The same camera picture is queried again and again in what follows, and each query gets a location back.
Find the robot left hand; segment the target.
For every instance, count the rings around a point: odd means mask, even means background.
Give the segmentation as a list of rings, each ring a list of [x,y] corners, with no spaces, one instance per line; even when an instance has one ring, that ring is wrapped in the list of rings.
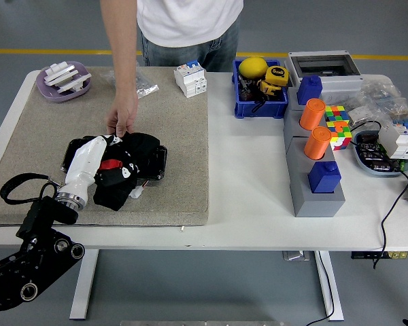
[[[75,139],[65,161],[65,184],[56,199],[79,209],[86,206],[89,188],[95,186],[94,203],[122,206],[137,186],[137,148],[131,135]]]

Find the person's right hand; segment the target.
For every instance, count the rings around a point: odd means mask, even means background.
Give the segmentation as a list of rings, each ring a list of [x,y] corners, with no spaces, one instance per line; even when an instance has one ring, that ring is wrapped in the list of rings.
[[[133,132],[137,116],[138,99],[132,96],[116,95],[105,118],[106,132],[122,138],[127,132]]]

